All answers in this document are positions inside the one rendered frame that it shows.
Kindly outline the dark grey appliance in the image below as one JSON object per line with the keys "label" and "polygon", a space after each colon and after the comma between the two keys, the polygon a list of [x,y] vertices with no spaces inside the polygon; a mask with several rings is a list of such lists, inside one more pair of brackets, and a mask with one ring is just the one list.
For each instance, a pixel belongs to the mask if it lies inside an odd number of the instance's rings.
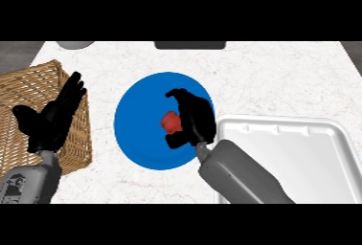
{"label": "dark grey appliance", "polygon": [[156,41],[156,48],[160,50],[222,50],[227,47],[225,41]]}

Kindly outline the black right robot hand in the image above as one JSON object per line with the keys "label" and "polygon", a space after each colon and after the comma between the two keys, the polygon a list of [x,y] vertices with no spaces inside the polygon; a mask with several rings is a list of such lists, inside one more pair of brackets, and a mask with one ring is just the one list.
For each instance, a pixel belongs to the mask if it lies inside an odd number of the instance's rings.
{"label": "black right robot hand", "polygon": [[166,142],[172,149],[185,144],[197,146],[200,143],[212,144],[216,135],[215,111],[208,99],[197,97],[184,88],[166,93],[179,103],[179,117],[182,131],[174,135],[168,133]]}

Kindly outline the white tray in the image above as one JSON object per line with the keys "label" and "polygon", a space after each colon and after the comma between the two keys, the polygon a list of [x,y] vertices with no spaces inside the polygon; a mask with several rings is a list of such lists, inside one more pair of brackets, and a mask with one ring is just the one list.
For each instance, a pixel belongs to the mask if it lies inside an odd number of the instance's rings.
{"label": "white tray", "polygon": [[295,202],[362,204],[362,161],[336,121],[224,115],[216,124],[216,138],[270,170]]}

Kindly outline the grey round object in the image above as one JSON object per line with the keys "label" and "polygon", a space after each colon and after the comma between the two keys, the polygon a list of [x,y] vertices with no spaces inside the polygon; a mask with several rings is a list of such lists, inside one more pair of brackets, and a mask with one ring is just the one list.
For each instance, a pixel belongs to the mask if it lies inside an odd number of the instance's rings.
{"label": "grey round object", "polygon": [[80,50],[92,44],[92,41],[58,41],[58,45],[67,50]]}

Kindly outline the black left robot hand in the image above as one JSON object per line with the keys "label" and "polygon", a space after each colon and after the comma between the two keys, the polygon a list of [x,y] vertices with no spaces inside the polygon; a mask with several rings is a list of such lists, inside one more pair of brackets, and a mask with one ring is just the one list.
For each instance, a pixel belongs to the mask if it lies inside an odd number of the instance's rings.
{"label": "black left robot hand", "polygon": [[27,105],[14,107],[18,129],[29,136],[30,153],[42,150],[57,152],[64,146],[85,94],[82,74],[75,72],[57,99],[48,103],[42,112]]}

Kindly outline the red bell pepper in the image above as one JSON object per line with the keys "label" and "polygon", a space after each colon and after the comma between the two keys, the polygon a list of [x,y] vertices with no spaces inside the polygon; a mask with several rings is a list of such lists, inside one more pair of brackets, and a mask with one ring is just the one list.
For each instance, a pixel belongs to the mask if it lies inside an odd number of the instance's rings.
{"label": "red bell pepper", "polygon": [[182,131],[182,119],[175,111],[169,111],[162,119],[162,127],[171,135]]}

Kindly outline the blue plate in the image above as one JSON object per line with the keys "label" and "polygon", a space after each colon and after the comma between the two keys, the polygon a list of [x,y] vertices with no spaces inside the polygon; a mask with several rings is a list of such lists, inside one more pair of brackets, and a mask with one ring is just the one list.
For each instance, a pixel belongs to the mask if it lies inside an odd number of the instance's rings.
{"label": "blue plate", "polygon": [[166,170],[185,165],[196,158],[196,147],[178,149],[168,145],[168,131],[162,127],[165,115],[179,113],[179,103],[166,93],[184,88],[197,97],[213,101],[202,83],[188,75],[174,72],[143,78],[125,93],[116,109],[116,140],[119,147],[141,167]]}

